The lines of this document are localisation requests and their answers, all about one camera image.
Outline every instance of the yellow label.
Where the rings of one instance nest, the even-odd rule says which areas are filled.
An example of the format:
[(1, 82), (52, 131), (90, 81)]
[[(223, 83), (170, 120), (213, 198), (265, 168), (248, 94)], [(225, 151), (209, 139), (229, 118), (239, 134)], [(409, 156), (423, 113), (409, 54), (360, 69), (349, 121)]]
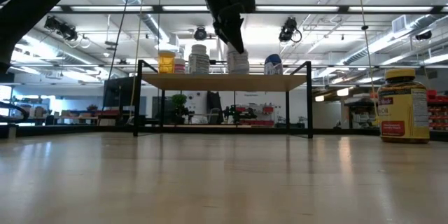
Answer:
[(380, 91), (378, 116), (382, 137), (429, 139), (428, 103), (424, 89)]

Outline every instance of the shelf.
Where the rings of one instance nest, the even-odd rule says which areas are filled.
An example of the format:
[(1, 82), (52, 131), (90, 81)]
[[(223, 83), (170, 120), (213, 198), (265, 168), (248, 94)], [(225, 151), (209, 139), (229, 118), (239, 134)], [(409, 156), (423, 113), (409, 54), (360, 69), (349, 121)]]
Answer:
[(142, 79), (161, 90), (285, 92), (307, 81), (301, 75), (244, 75), (181, 73), (143, 74)]

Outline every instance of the floor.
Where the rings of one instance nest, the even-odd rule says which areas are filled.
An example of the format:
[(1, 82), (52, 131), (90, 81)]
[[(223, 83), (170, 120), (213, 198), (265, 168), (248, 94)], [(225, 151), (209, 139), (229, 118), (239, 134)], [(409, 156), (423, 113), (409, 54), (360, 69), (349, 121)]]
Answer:
[(0, 223), (446, 223), (448, 144), (92, 133), (0, 143)]

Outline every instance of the red sign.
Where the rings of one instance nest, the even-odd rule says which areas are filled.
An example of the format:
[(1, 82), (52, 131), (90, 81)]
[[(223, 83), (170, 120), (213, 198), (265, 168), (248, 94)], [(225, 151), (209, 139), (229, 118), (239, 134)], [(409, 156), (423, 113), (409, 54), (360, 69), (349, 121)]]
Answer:
[(404, 121), (381, 122), (381, 134), (383, 136), (402, 137), (405, 135), (405, 122)]

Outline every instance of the yellow jar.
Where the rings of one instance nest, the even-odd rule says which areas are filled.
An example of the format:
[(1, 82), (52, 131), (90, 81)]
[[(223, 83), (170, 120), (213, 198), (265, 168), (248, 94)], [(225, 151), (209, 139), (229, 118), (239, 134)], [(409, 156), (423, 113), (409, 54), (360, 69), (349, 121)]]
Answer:
[(159, 52), (159, 74), (174, 73), (174, 57), (176, 53), (172, 51)]
[(414, 79), (414, 69), (389, 70), (386, 84), (378, 89), (381, 139), (385, 142), (429, 142), (426, 87)]

